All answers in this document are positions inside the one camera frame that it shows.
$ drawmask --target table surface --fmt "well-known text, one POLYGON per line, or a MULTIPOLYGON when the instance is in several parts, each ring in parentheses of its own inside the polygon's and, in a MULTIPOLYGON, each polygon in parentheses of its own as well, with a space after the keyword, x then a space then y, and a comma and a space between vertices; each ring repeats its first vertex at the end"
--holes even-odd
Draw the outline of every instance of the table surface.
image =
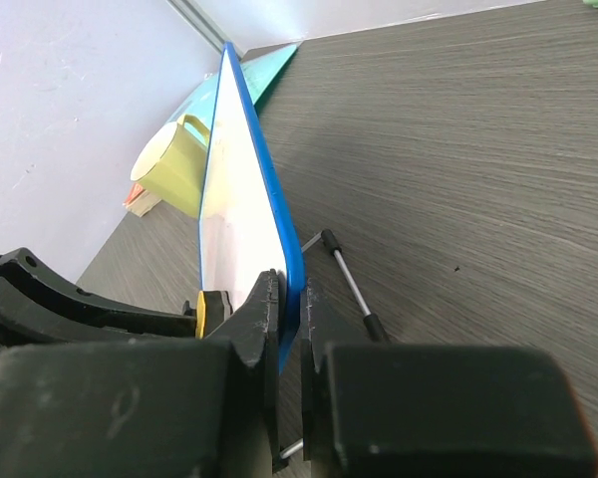
MULTIPOLYGON (((260 117, 300 238, 336 232, 395 339, 550 351, 598 437, 598 11, 549 0, 307 41, 260 117)), ((196 227, 164 203, 128 215, 80 285, 178 311, 196 227)), ((332 258, 306 263, 360 325, 332 258)), ((290 443, 296 350, 281 386, 290 443)))

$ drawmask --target blue whiteboard frame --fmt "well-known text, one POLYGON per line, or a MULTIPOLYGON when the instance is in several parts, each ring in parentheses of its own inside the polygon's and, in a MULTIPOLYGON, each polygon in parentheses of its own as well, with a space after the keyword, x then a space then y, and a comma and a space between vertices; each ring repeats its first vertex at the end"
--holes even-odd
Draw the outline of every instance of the blue whiteboard frame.
MULTIPOLYGON (((212 124, 210 128, 210 142, 212 143, 212 133, 215 123, 215 114, 217 110, 217 98, 219 97, 219 85, 221 85, 221 74, 223 70, 223 60, 228 59, 230 68, 234 75, 237 90, 239 91, 239 98, 241 100, 241 106, 243 107, 248 128, 250 130, 250 138, 254 145, 257 160, 259 161, 259 168, 261 170, 261 176, 266 186, 268 193, 268 200, 272 209, 272 214, 275 219, 277 226, 277 232, 281 242, 281 248, 284 254, 286 262, 286 303, 283 311, 284 316, 284 328, 280 331, 279 339, 279 371, 283 369, 288 356, 290 354, 290 348, 292 341, 295 337, 297 329, 299 328, 299 310, 301 304, 301 293, 306 287, 306 269, 303 260, 303 253, 301 252, 301 244, 295 231, 294 224, 292 223, 292 217, 290 216, 290 209, 286 204, 286 200, 283 195, 283 189, 281 183, 275 172, 275 167, 272 162, 268 145, 261 130, 259 124, 259 118, 257 112, 248 93, 248 87, 246 86, 246 80, 241 71, 239 60, 232 44, 227 43, 224 46, 223 54, 221 56, 221 67, 219 69, 219 76, 217 81, 217 95, 215 97, 215 106, 212 114, 212 124)), ((204 189, 206 186, 206 177, 204 177, 204 189)), ((203 195, 200 203, 200 215, 201 207, 203 205, 203 195)), ((201 228, 199 230, 199 264, 201 265, 201 228)))

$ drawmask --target metal bar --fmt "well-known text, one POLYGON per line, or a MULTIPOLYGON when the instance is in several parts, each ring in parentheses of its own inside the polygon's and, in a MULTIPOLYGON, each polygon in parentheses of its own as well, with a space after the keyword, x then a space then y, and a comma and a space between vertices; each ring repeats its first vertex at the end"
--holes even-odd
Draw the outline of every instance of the metal bar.
POLYGON ((301 248, 301 252, 306 252, 308 249, 310 249, 312 246, 314 246, 316 243, 318 243, 321 240, 321 233, 317 233, 315 234, 315 236, 310 239, 308 242, 306 242, 303 247, 301 248))
POLYGON ((282 460, 285 460, 286 458, 290 458, 292 455, 301 450, 303 450, 303 439, 295 441, 288 448, 282 450, 279 456, 282 460))
MULTIPOLYGON (((168 0, 168 3, 177 11, 181 17, 194 28, 203 39, 208 42, 218 53, 223 51, 226 42, 230 38, 221 28, 197 5, 194 0, 168 0)), ((243 56, 241 50, 234 46, 239 59, 243 56)))
POLYGON ((359 304, 359 307, 361 308, 361 311, 363 312, 364 317, 369 316, 371 314, 371 312, 370 312, 370 309, 368 308, 368 304, 366 304, 366 301, 363 299, 363 296, 361 295, 361 291, 359 290, 359 286, 357 286, 355 279, 352 277, 352 274, 350 273, 350 270, 348 269, 348 266, 346 265, 346 261, 343 260, 343 256, 341 255, 341 253, 339 251, 334 251, 334 255, 335 255, 335 259, 337 260, 337 264, 339 264, 339 268, 341 269, 341 272, 343 272, 343 276, 346 278, 346 282, 348 283, 348 285, 350 286, 350 289, 352 290, 352 294, 355 296, 355 299, 357 300, 357 304, 359 304))

